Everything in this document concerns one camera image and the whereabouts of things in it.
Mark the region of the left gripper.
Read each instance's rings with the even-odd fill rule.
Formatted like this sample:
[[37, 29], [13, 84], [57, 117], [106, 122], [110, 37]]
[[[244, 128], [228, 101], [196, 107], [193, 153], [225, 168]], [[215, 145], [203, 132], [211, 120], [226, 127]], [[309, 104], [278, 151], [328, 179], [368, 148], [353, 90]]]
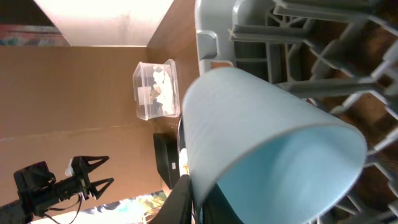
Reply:
[[23, 217], [43, 217], [54, 205], [78, 197], [77, 204], [88, 200], [90, 194], [98, 200], [114, 182], [113, 178], [90, 183], [88, 174], [109, 160], [109, 156], [74, 157], [70, 161], [70, 176], [57, 181], [55, 174], [49, 171], [45, 161], [24, 167], [14, 173], [17, 194], [21, 203]]

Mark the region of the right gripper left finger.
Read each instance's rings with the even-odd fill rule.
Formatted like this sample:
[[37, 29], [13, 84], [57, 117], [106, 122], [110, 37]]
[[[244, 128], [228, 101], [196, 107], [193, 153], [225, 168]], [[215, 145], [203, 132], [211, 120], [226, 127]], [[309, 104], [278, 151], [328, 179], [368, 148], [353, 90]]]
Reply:
[[190, 176], [182, 175], [150, 224], [191, 224], [193, 191]]

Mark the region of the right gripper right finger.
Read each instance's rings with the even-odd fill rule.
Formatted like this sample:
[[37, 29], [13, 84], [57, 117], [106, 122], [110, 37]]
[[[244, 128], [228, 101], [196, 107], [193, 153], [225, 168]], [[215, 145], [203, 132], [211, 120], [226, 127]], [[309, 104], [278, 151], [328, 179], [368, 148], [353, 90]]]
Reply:
[[218, 184], [210, 190], [202, 205], [204, 224], [243, 224]]

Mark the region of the blue cup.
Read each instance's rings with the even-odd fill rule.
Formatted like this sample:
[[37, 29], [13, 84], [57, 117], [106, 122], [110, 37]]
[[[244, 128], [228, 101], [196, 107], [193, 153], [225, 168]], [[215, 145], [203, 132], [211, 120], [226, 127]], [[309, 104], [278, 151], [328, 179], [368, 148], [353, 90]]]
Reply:
[[366, 161], [357, 128], [238, 68], [200, 75], [182, 118], [196, 208], [220, 189], [244, 223], [315, 219]]

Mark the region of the gold snack wrapper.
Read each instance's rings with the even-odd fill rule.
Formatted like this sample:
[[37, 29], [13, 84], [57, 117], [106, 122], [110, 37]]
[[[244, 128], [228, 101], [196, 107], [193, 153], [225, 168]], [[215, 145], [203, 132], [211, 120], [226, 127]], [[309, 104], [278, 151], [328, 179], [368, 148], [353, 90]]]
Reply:
[[162, 96], [162, 90], [160, 88], [153, 88], [150, 90], [150, 98], [153, 102], [158, 103]]

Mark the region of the white tissue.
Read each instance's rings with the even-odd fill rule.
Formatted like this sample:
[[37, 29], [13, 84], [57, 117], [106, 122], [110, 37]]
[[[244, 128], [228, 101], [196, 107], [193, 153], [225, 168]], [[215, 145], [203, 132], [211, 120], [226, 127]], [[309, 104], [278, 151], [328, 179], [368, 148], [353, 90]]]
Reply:
[[174, 93], [170, 75], [165, 71], [163, 66], [154, 65], [153, 69], [153, 78], [155, 81], [153, 87], [158, 87], [162, 90], [162, 96], [158, 103], [162, 105], [161, 108], [164, 114], [174, 114]]

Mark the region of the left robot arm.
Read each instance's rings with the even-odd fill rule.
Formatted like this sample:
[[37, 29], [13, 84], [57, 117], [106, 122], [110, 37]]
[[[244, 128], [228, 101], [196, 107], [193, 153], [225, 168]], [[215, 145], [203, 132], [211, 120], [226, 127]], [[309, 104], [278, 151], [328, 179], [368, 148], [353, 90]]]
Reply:
[[74, 196], [78, 197], [79, 207], [84, 200], [98, 200], [114, 179], [92, 182], [89, 173], [108, 160], [108, 156], [76, 156], [67, 169], [70, 176], [60, 181], [49, 171], [45, 161], [16, 171], [14, 180], [19, 198], [1, 206], [1, 223], [30, 223], [34, 217], [54, 220], [47, 212], [62, 211], [55, 206]]

